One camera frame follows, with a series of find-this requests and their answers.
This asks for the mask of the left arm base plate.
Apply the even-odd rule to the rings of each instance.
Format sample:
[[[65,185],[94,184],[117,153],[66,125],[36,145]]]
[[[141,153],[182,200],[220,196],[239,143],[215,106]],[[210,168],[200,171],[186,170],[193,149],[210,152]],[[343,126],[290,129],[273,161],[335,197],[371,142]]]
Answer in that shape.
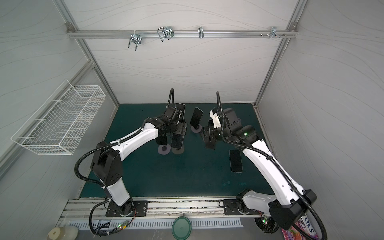
[[[123,206],[110,202],[107,208],[106,217],[145,217],[147,214],[148,201],[128,201]]]

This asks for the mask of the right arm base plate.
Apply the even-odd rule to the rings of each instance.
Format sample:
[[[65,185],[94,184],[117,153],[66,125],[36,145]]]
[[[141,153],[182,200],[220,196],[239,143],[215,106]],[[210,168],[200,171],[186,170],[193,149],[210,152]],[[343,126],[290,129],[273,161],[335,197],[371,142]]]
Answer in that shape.
[[[221,200],[219,206],[224,209],[224,214],[226,216],[232,215],[258,215],[263,216],[264,213],[251,210],[241,201],[237,199],[224,199]]]

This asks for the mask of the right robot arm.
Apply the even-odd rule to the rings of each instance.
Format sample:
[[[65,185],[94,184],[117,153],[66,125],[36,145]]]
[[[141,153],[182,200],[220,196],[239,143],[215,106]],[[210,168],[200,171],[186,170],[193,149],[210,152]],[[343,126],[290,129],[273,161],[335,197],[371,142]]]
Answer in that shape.
[[[313,237],[297,226],[297,221],[310,212],[321,231],[321,238],[328,239],[326,227],[313,208],[317,195],[305,190],[282,167],[273,156],[265,141],[251,125],[242,126],[241,120],[231,108],[224,109],[220,94],[217,93],[217,107],[210,111],[211,122],[202,128],[200,135],[208,149],[215,149],[223,141],[242,152],[263,175],[273,190],[272,195],[245,190],[237,195],[238,211],[249,214],[252,210],[261,212],[274,221],[274,228],[288,231],[296,229],[305,239]]]

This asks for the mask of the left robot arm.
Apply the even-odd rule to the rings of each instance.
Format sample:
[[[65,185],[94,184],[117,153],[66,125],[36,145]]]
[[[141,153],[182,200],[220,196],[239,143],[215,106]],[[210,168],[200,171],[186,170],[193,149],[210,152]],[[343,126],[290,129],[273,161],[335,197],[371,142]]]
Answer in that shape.
[[[123,138],[110,143],[98,143],[94,150],[85,153],[75,164],[75,175],[83,181],[99,185],[122,216],[129,215],[134,208],[132,197],[123,181],[123,160],[152,140],[156,140],[165,153],[183,150],[187,130],[185,105],[176,104],[174,97],[175,91],[171,89],[163,114],[145,119],[139,129]],[[83,176],[79,171],[80,164],[89,156],[93,156],[90,168],[96,180]]]

